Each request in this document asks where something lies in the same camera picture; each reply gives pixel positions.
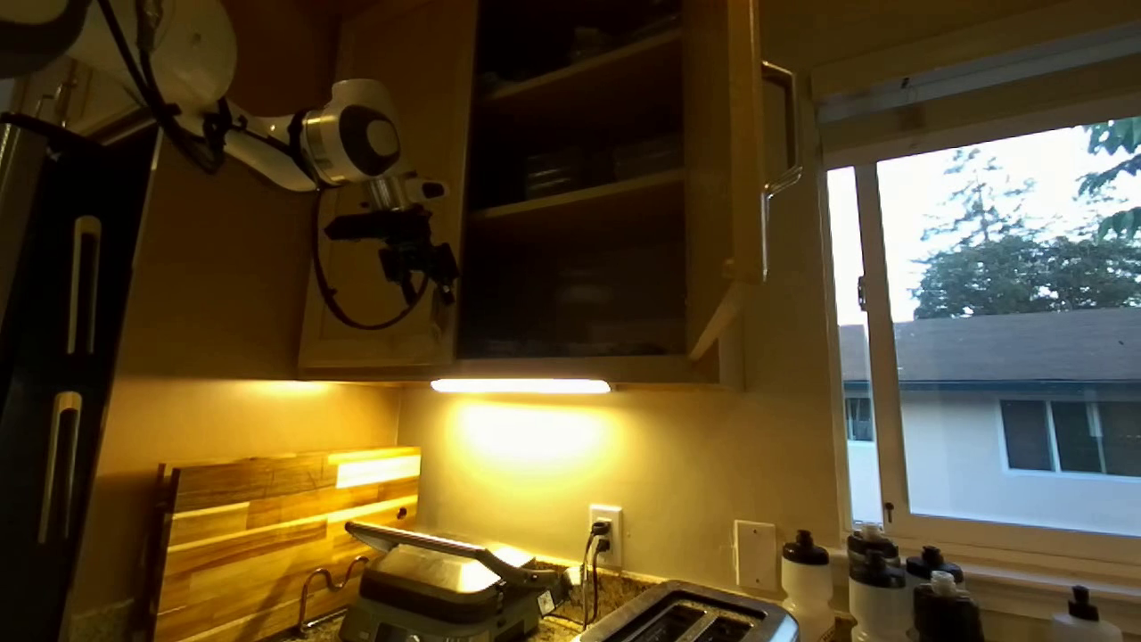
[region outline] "wall outlet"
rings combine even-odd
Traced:
[[[625,556],[625,542],[619,542],[619,506],[613,506],[613,501],[591,501],[591,506],[589,506],[589,526],[596,526],[596,523],[609,523],[609,550],[602,550],[596,559],[599,559],[599,568],[617,569],[617,568],[619,568],[619,556]]]
[[[735,586],[744,592],[779,594],[779,526],[769,522],[735,522]]]

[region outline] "light switch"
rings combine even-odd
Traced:
[[[742,592],[780,594],[779,526],[769,522],[735,522],[735,586]]]

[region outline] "waffle maker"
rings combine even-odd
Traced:
[[[386,556],[363,569],[342,642],[515,642],[553,608],[548,579],[485,544],[351,522]]]

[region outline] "roof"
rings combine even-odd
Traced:
[[[1141,310],[937,316],[896,324],[905,387],[1141,386]],[[862,324],[842,324],[846,386],[867,386]]]

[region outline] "window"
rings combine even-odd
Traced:
[[[846,399],[849,443],[873,443],[870,399]]]
[[[855,522],[1141,542],[1136,161],[1125,113],[827,176]]]
[[[1141,403],[1002,403],[1007,467],[1141,478]]]

